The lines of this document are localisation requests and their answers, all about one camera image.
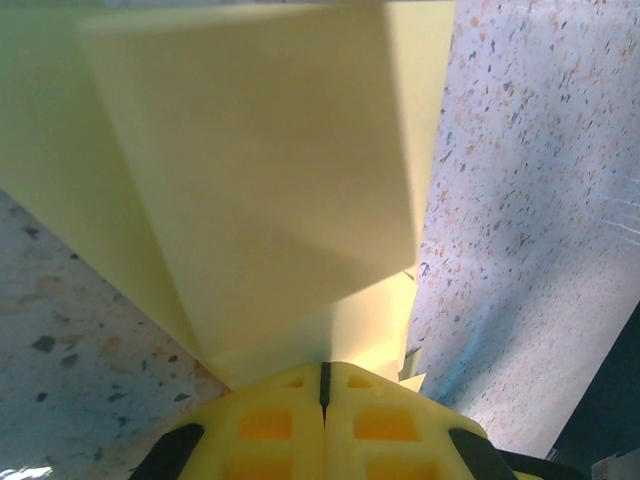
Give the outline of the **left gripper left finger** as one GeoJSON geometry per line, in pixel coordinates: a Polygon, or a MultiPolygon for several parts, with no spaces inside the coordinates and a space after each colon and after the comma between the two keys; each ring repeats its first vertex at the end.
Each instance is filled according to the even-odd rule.
{"type": "Polygon", "coordinates": [[[231,392],[163,434],[132,479],[323,479],[326,364],[231,392]]]}

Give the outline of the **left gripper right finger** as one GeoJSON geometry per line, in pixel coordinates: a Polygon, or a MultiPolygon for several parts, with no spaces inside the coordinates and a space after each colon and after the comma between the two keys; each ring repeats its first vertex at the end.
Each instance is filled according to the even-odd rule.
{"type": "Polygon", "coordinates": [[[475,421],[363,368],[325,364],[328,479],[514,479],[475,421]]]}

